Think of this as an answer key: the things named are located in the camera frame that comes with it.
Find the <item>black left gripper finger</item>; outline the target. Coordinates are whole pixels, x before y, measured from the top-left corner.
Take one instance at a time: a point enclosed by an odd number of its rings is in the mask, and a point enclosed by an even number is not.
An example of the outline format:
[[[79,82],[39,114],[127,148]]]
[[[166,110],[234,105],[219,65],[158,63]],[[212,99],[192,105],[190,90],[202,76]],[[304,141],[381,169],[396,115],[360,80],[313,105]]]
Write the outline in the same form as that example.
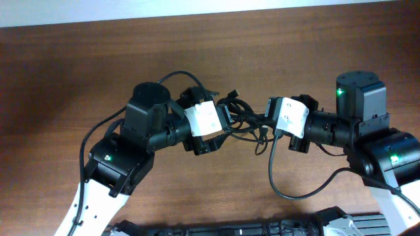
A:
[[[229,133],[220,134],[214,138],[204,141],[203,153],[217,151],[223,145],[224,141],[229,137]]]
[[[220,94],[220,92],[217,92],[217,91],[198,88],[198,97],[199,98],[206,98],[207,96],[210,97],[210,98],[214,98],[214,97],[218,96],[219,94]]]

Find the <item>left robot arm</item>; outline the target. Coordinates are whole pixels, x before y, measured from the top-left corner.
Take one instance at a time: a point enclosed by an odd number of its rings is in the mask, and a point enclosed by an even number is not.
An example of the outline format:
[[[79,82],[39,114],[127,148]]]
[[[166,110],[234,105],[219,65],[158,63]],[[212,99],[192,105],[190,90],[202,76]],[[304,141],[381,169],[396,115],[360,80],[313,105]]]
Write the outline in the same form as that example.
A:
[[[82,181],[57,235],[101,235],[151,171],[158,150],[182,143],[201,155],[218,150],[233,123],[213,92],[190,87],[178,100],[160,83],[141,83],[82,164]]]

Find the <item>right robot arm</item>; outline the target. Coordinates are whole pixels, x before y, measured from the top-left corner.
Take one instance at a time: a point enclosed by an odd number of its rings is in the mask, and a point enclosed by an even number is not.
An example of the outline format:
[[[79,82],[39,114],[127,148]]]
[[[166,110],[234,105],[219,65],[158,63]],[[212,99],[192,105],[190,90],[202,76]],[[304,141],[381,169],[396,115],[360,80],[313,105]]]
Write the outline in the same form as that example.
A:
[[[390,127],[387,88],[375,73],[339,75],[334,113],[302,94],[270,97],[264,118],[275,141],[291,138],[291,151],[307,153],[311,144],[342,148],[347,171],[370,189],[391,235],[419,234],[419,141]]]

